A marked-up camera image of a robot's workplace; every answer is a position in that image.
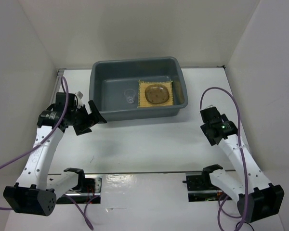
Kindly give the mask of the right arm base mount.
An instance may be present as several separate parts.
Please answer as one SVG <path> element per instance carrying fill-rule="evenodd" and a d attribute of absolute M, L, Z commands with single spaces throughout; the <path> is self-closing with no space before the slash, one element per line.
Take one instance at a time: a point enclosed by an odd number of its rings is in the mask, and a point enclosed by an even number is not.
<path fill-rule="evenodd" d="M 208 184 L 200 172 L 186 173 L 183 184 L 187 188 L 189 202 L 210 202 L 225 198 L 224 192 Z"/>

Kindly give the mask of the yellow bamboo mat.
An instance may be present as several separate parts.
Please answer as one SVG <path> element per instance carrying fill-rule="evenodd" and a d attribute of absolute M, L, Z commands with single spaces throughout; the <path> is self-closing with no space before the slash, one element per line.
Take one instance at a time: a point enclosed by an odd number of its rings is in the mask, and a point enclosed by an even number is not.
<path fill-rule="evenodd" d="M 151 104 L 145 98 L 145 89 L 149 85 L 152 84 L 163 84 L 167 87 L 170 93 L 170 98 L 168 101 L 162 104 Z M 157 107 L 157 106 L 172 106 L 174 105 L 173 99 L 173 90 L 172 90 L 172 81 L 164 81 L 164 82 L 147 82 L 147 81 L 140 81 L 138 86 L 138 107 L 145 108 L 145 107 Z"/>

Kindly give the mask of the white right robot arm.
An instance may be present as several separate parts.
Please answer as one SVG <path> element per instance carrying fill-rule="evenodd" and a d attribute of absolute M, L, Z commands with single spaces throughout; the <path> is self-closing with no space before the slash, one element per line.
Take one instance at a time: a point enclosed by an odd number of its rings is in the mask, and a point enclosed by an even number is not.
<path fill-rule="evenodd" d="M 239 179 L 231 177 L 220 165 L 203 168 L 201 183 L 206 189 L 222 190 L 237 205 L 246 223 L 279 213 L 284 190 L 263 173 L 240 137 L 236 125 L 216 107 L 200 111 L 200 127 L 211 146 L 217 145 L 232 163 Z"/>

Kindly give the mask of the grey plastic bin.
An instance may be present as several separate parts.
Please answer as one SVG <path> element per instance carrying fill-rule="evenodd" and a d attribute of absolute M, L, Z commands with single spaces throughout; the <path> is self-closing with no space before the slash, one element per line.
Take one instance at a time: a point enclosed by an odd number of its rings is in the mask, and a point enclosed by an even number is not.
<path fill-rule="evenodd" d="M 138 107 L 139 80 L 172 81 L 174 105 Z M 126 101 L 126 89 L 134 89 L 136 92 L 133 104 Z M 89 99 L 93 100 L 106 121 L 175 116 L 188 105 L 183 73 L 174 57 L 96 62 L 90 77 Z"/>

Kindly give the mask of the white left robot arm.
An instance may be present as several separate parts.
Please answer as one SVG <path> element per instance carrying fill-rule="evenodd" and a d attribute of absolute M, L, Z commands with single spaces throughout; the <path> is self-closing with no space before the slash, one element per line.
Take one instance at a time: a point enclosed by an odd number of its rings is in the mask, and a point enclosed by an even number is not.
<path fill-rule="evenodd" d="M 66 168 L 56 180 L 48 177 L 54 153 L 68 127 L 79 136 L 91 132 L 98 123 L 106 123 L 94 102 L 88 104 L 90 113 L 78 94 L 59 92 L 55 103 L 39 115 L 33 151 L 15 185 L 5 187 L 3 192 L 14 212 L 49 216 L 67 191 L 93 189 L 95 182 L 87 179 L 80 168 Z"/>

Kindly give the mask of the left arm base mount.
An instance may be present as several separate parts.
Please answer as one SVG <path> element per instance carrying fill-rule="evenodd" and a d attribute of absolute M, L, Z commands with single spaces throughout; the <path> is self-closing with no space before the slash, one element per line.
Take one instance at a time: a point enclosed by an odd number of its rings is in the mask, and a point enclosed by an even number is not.
<path fill-rule="evenodd" d="M 86 185 L 80 190 L 68 190 L 65 195 L 71 197 L 77 204 L 100 204 L 102 191 L 102 175 L 86 174 Z"/>

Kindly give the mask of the clear plastic cup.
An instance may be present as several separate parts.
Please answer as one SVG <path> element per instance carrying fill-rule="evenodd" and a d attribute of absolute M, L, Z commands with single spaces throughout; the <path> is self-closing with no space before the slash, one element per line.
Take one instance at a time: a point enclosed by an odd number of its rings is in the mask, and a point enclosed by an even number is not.
<path fill-rule="evenodd" d="M 127 103 L 133 104 L 135 101 L 136 92 L 134 89 L 126 89 L 124 91 L 124 96 L 126 98 Z"/>
<path fill-rule="evenodd" d="M 251 153 L 251 148 L 248 144 L 244 143 L 243 146 Z"/>

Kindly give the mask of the clear square plate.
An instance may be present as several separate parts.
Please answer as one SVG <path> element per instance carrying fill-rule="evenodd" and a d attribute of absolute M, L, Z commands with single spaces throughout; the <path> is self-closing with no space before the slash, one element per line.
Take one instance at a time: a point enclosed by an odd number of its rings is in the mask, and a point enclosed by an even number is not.
<path fill-rule="evenodd" d="M 170 93 L 163 84 L 152 84 L 146 87 L 145 98 L 151 104 L 162 104 L 169 100 Z"/>

